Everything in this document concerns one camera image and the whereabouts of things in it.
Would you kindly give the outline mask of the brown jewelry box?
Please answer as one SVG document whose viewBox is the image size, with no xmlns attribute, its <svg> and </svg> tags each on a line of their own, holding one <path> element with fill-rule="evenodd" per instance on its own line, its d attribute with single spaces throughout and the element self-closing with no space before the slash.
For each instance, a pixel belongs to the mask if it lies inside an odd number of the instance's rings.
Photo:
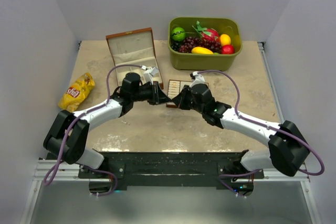
<svg viewBox="0 0 336 224">
<path fill-rule="evenodd" d="M 159 67 L 150 27 L 107 35 L 106 41 L 114 65 L 123 65 L 115 70 L 119 86 L 128 72 L 138 73 L 144 81 L 143 71 L 133 65 Z"/>
</svg>

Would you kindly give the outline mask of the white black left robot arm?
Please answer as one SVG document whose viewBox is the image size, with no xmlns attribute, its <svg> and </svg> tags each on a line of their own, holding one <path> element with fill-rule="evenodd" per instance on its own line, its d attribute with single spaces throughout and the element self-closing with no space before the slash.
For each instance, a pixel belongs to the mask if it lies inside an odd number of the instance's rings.
<svg viewBox="0 0 336 224">
<path fill-rule="evenodd" d="M 109 165 L 99 152 L 87 148 L 89 131 L 98 126 L 127 114 L 135 102 L 146 101 L 150 105 L 171 102 L 157 81 L 141 83 L 140 75 L 127 73 L 122 84 L 109 98 L 87 110 L 60 111 L 45 140 L 43 147 L 68 164 L 80 164 L 90 167 L 97 178 L 108 174 Z"/>
</svg>

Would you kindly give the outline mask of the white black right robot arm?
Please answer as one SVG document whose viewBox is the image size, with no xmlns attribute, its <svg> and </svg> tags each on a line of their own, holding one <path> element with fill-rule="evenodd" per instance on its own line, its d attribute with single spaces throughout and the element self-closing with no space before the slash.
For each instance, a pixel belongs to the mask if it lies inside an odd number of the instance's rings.
<svg viewBox="0 0 336 224">
<path fill-rule="evenodd" d="M 294 123 L 272 123 L 236 112 L 230 105 L 216 101 L 206 84 L 184 86 L 172 102 L 181 110 L 197 111 L 212 126 L 238 132 L 266 146 L 263 151 L 243 151 L 225 167 L 229 175 L 246 178 L 252 171 L 275 168 L 293 177 L 310 153 L 306 141 L 296 141 L 296 137 L 303 136 Z"/>
</svg>

